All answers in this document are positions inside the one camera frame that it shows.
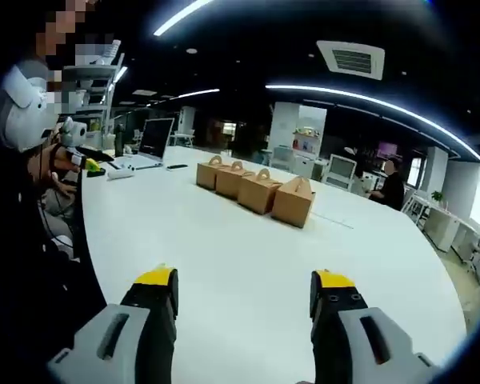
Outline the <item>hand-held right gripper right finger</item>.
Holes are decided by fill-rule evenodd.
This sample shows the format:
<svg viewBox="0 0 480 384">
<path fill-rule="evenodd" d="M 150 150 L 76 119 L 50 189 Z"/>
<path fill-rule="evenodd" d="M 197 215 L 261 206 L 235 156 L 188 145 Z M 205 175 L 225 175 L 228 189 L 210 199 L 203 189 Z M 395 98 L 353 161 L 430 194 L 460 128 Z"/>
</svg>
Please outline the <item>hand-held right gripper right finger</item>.
<svg viewBox="0 0 480 384">
<path fill-rule="evenodd" d="M 328 270 L 310 280 L 316 383 L 429 383 L 438 368 L 413 352 L 411 337 L 355 284 Z"/>
</svg>

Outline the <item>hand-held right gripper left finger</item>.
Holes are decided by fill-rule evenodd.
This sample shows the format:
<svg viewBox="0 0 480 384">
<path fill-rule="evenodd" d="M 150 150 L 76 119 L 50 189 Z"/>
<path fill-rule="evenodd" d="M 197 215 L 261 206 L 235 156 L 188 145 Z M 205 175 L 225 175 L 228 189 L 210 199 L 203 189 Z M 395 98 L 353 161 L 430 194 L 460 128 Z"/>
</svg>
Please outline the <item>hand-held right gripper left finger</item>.
<svg viewBox="0 0 480 384">
<path fill-rule="evenodd" d="M 161 264 L 89 320 L 47 368 L 57 383 L 170 383 L 177 316 L 178 270 Z"/>
</svg>

